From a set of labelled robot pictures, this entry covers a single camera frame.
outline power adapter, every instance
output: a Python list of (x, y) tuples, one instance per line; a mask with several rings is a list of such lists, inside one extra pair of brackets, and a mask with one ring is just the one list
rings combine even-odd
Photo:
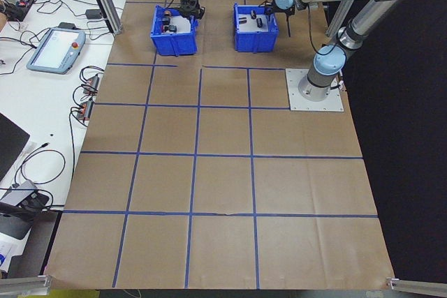
[(81, 104), (82, 107), (80, 108), (78, 115), (76, 115), (76, 118), (82, 121), (89, 121), (91, 112), (93, 111), (93, 104), (94, 101), (91, 98), (85, 103)]
[(75, 24), (72, 24), (71, 22), (61, 22), (58, 26), (58, 28), (62, 29), (77, 29)]
[(94, 96), (98, 92), (99, 76), (95, 75), (87, 80), (84, 87), (84, 94)]
[(102, 19), (103, 14), (101, 13), (101, 10), (96, 9), (90, 9), (85, 11), (85, 16), (87, 19)]

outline electronic device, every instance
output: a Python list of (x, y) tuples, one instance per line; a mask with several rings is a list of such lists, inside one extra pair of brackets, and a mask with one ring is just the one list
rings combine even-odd
[(75, 63), (85, 43), (85, 33), (51, 28), (27, 64), (29, 70), (63, 74)]
[(29, 134), (0, 113), (0, 181), (25, 148)]
[(20, 204), (26, 197), (36, 191), (36, 186), (32, 181), (24, 181), (17, 188), (12, 188), (3, 195), (0, 202), (16, 206)]

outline small object in bin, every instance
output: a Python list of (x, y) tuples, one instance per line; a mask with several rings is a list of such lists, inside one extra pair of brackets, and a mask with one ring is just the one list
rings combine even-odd
[(161, 23), (163, 24), (163, 26), (169, 26), (169, 24), (170, 24), (170, 17), (162, 17), (161, 18)]

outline black object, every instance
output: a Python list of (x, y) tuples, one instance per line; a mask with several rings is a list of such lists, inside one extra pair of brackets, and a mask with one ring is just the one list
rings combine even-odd
[(168, 26), (170, 24), (170, 17), (168, 16), (162, 17), (161, 23), (163, 24), (163, 26)]
[(102, 19), (103, 18), (103, 14), (101, 13), (101, 10), (99, 10), (97, 8), (86, 10), (85, 16), (87, 17), (87, 19)]
[(0, 113), (0, 181), (24, 149), (29, 134)]
[(58, 27), (63, 29), (76, 29), (76, 25), (71, 22), (61, 22)]
[(8, 278), (43, 275), (61, 217), (53, 211), (36, 214), (23, 254), (11, 258)]
[(93, 111), (93, 105), (94, 105), (94, 102), (91, 98), (88, 101), (86, 101), (85, 103), (83, 103), (76, 118), (78, 118), (78, 120), (83, 120), (83, 121), (90, 120), (91, 112)]
[(93, 96), (98, 92), (99, 87), (99, 76), (95, 75), (87, 80), (85, 83), (87, 86), (84, 86), (84, 94), (88, 94), (89, 96)]
[(34, 217), (45, 207), (48, 199), (46, 195), (33, 193), (20, 206), (0, 202), (0, 232), (18, 240), (23, 239), (31, 229)]

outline cardboard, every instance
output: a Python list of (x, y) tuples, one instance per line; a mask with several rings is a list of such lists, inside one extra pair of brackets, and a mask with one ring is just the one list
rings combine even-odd
[[(284, 69), (314, 57), (307, 13), (292, 38), (277, 16), (273, 52), (234, 50), (233, 4), (261, 1), (200, 0), (184, 57), (156, 55), (153, 3), (126, 4), (46, 271), (57, 287), (377, 290), (393, 276), (347, 93), (343, 113), (288, 109)], [(321, 8), (312, 23), (319, 46)]]

